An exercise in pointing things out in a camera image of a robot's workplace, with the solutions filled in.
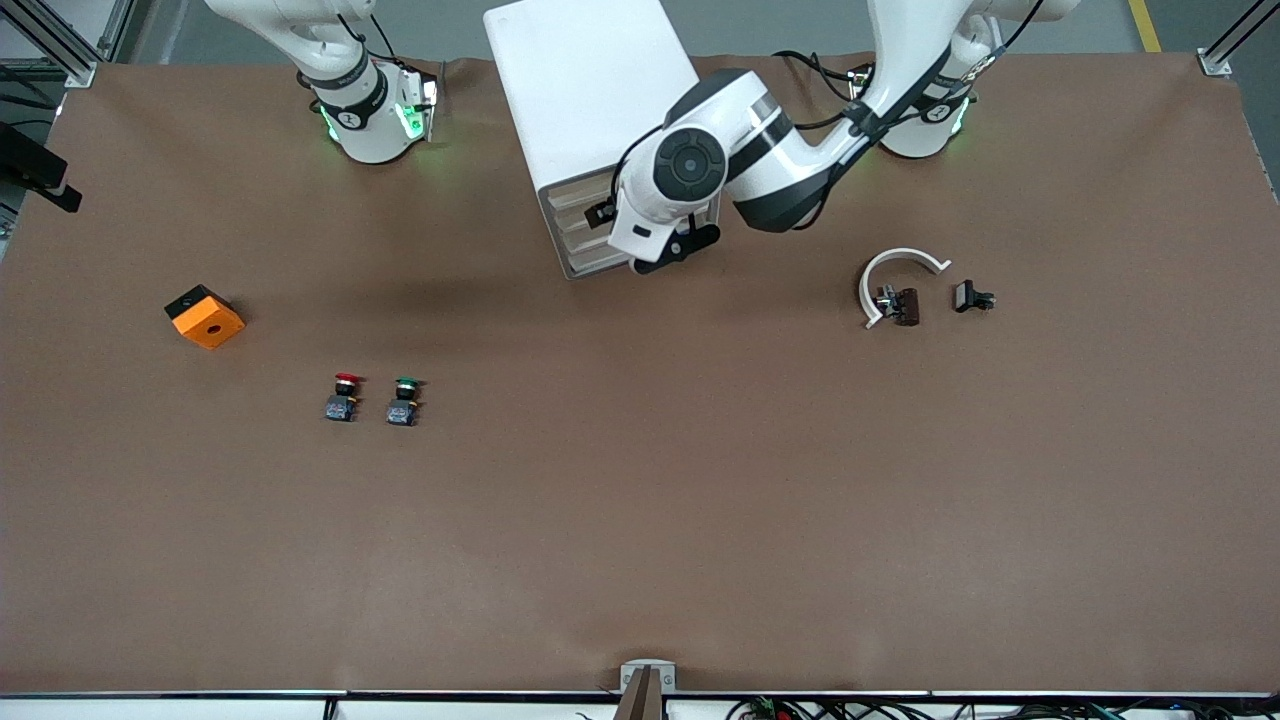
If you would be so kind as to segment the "orange button box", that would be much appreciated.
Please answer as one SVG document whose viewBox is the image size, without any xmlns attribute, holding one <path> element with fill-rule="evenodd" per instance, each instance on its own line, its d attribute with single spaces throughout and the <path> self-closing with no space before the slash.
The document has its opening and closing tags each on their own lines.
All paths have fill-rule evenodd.
<svg viewBox="0 0 1280 720">
<path fill-rule="evenodd" d="M 246 327 L 233 306 L 205 284 L 166 304 L 164 313 L 179 336 L 207 350 L 220 347 Z"/>
</svg>

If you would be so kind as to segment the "white drawer cabinet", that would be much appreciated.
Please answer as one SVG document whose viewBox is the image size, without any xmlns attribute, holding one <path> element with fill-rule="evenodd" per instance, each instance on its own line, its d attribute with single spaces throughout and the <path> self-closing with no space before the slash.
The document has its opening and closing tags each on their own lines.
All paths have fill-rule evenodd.
<svg viewBox="0 0 1280 720">
<path fill-rule="evenodd" d="M 698 73 L 660 0 L 515 0 L 483 23 L 564 273 L 568 254 L 540 190 L 617 167 Z"/>
</svg>

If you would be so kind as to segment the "white table edge rail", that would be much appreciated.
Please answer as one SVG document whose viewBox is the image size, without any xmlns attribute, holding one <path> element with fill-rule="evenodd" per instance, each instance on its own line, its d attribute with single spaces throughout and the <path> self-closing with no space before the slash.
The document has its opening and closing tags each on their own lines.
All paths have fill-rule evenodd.
<svg viewBox="0 0 1280 720">
<path fill-rule="evenodd" d="M 0 693 L 0 720 L 612 720 L 618 691 Z M 666 720 L 1280 720 L 1280 691 L 677 691 Z"/>
</svg>

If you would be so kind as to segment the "green push button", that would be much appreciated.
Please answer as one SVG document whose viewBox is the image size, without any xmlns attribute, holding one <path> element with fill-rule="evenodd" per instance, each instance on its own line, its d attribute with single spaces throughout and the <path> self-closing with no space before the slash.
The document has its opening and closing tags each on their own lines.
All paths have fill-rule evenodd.
<svg viewBox="0 0 1280 720">
<path fill-rule="evenodd" d="M 394 397 L 387 405 L 385 420 L 393 427 L 415 427 L 419 419 L 421 380 L 410 375 L 396 379 Z"/>
</svg>

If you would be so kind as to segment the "red push button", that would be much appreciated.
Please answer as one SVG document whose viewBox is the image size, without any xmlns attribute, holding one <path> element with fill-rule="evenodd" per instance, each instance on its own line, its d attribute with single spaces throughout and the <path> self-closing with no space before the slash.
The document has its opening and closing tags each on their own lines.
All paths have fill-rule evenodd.
<svg viewBox="0 0 1280 720">
<path fill-rule="evenodd" d="M 362 378 L 339 372 L 334 375 L 334 389 L 328 397 L 324 416 L 332 421 L 352 421 L 358 409 L 358 391 Z"/>
</svg>

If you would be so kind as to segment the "brown table mat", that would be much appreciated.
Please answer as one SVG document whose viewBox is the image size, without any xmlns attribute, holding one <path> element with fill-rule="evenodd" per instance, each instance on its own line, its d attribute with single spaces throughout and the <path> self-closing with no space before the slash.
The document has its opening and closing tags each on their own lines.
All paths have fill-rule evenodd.
<svg viewBox="0 0 1280 720">
<path fill-rule="evenodd" d="M 1176 54 L 978 91 L 809 231 L 567 281 L 489 61 L 387 167 L 284 67 L 102 68 L 49 138 L 81 210 L 0 263 L 0 692 L 1280 691 L 1240 91 Z M 900 247 L 952 265 L 879 265 L 920 324 L 868 331 Z M 215 350 L 164 313 L 197 284 Z"/>
</svg>

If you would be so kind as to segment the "brown pole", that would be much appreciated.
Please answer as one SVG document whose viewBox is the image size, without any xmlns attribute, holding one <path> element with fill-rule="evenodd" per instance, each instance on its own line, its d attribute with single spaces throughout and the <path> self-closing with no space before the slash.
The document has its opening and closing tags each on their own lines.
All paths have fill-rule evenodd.
<svg viewBox="0 0 1280 720">
<path fill-rule="evenodd" d="M 666 703 L 659 688 L 650 684 L 650 669 L 636 675 L 622 693 L 612 720 L 666 720 Z"/>
</svg>

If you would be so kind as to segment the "white curved pipe clamp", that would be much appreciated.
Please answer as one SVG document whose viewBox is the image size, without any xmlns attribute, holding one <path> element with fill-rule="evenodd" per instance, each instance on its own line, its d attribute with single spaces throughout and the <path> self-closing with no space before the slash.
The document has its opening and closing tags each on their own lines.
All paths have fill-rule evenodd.
<svg viewBox="0 0 1280 720">
<path fill-rule="evenodd" d="M 858 279 L 858 300 L 867 316 L 864 327 L 868 331 L 886 318 L 881 305 L 872 296 L 870 278 L 879 265 L 897 260 L 909 260 L 924 266 L 936 275 L 943 273 L 952 265 L 951 260 L 940 260 L 929 252 L 910 247 L 888 249 L 873 256 L 865 264 Z"/>
</svg>

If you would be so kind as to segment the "grey metal bracket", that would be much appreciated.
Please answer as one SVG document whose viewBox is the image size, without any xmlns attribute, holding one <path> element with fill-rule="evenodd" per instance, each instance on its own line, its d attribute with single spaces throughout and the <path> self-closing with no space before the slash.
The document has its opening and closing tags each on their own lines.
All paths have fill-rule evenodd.
<svg viewBox="0 0 1280 720">
<path fill-rule="evenodd" d="M 677 666 L 675 662 L 663 659 L 634 659 L 620 667 L 620 693 L 625 693 L 630 682 L 645 669 L 650 669 L 650 684 L 659 688 L 662 694 L 673 694 L 678 691 Z"/>
</svg>

